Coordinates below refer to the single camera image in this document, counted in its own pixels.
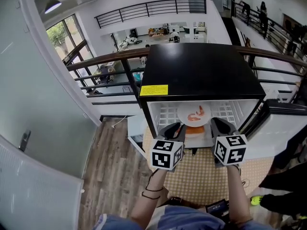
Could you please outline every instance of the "shrimp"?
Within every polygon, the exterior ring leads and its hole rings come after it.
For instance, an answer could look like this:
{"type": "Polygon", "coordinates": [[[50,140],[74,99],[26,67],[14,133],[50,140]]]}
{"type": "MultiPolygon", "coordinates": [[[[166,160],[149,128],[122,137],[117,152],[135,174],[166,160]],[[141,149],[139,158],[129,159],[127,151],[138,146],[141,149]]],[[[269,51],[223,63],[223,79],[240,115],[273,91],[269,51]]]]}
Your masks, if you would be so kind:
{"type": "Polygon", "coordinates": [[[204,116],[205,115],[205,112],[204,112],[203,108],[201,107],[201,105],[200,105],[200,113],[196,112],[196,114],[198,116],[204,116]]]}
{"type": "Polygon", "coordinates": [[[188,120],[189,120],[189,121],[198,121],[198,120],[200,120],[200,118],[198,118],[198,117],[192,117],[192,115],[195,115],[195,113],[192,113],[192,114],[190,114],[190,115],[188,116],[188,120]]]}

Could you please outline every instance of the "yellow warning label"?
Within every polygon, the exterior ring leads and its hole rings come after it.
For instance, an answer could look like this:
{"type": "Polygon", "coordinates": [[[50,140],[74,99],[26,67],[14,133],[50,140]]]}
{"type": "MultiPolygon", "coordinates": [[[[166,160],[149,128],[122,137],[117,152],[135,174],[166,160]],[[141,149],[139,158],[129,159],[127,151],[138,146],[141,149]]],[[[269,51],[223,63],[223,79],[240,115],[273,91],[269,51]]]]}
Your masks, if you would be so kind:
{"type": "Polygon", "coordinates": [[[146,95],[168,95],[168,85],[142,86],[140,96],[146,95]]]}

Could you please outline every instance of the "woven mat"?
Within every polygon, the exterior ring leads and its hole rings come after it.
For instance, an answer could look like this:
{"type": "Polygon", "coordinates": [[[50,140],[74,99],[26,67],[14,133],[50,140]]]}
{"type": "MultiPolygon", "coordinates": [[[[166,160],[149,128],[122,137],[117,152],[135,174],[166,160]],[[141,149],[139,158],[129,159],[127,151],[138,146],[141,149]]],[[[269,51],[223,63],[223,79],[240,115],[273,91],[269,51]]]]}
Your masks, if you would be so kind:
{"type": "MultiPolygon", "coordinates": [[[[147,127],[143,137],[143,149],[149,165],[149,150],[152,134],[147,127]]],[[[241,164],[243,187],[248,195],[265,178],[273,158],[247,160],[241,164]]],[[[174,173],[167,173],[165,188],[172,196],[180,197],[198,205],[209,205],[221,199],[228,200],[227,170],[216,168],[210,149],[198,149],[196,155],[185,149],[183,160],[174,173]]]]}

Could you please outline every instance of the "black fridge top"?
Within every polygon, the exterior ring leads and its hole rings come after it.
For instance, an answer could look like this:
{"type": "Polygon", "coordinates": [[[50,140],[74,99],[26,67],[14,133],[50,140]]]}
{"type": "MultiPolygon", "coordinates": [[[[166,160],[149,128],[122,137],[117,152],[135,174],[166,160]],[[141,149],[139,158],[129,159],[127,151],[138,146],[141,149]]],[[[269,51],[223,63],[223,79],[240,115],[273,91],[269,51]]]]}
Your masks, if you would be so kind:
{"type": "Polygon", "coordinates": [[[248,64],[229,45],[159,44],[150,47],[142,87],[168,85],[167,95],[146,100],[263,99],[265,92],[248,64]]]}

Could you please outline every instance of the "black and white marker cube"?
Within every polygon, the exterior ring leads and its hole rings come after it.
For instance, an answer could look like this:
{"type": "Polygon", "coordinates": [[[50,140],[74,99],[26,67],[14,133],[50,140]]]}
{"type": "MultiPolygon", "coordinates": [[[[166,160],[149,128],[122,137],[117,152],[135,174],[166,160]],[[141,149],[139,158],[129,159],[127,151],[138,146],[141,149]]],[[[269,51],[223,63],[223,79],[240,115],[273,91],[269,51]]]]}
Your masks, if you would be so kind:
{"type": "Polygon", "coordinates": [[[173,170],[182,158],[183,143],[153,139],[150,150],[150,165],[164,170],[173,170]]]}
{"type": "Polygon", "coordinates": [[[220,136],[215,141],[214,155],[223,165],[241,163],[247,148],[245,135],[220,136]]]}

